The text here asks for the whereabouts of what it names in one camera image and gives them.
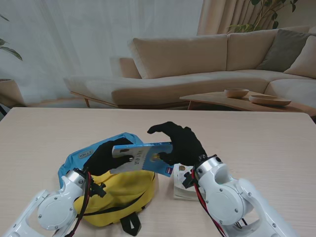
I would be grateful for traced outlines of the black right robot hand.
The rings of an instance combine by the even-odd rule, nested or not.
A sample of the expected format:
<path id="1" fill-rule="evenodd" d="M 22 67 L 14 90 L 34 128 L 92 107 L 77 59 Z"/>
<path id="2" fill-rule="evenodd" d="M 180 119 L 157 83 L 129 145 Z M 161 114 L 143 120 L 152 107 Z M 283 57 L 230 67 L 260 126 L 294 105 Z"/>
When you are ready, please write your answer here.
<path id="1" fill-rule="evenodd" d="M 159 157 L 169 165 L 182 164 L 194 166 L 207 158 L 207 153 L 196 135 L 189 127 L 181 127 L 171 121 L 157 124 L 149 128 L 148 134 L 162 132 L 172 143 L 170 153 L 161 152 Z"/>

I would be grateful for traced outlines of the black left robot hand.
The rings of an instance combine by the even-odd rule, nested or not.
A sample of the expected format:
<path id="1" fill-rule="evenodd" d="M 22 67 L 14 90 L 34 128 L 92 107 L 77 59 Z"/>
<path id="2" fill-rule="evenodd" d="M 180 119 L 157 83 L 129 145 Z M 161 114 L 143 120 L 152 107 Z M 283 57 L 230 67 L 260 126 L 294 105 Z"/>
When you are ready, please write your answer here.
<path id="1" fill-rule="evenodd" d="M 130 144 L 132 143 L 126 138 L 120 138 L 114 141 L 103 143 L 83 165 L 83 171 L 89 172 L 94 176 L 101 176 L 111 169 L 118 168 L 125 163 L 131 162 L 134 159 L 134 157 L 131 155 L 126 155 L 119 158 L 114 158 L 112 155 L 112 149 L 115 145 Z"/>

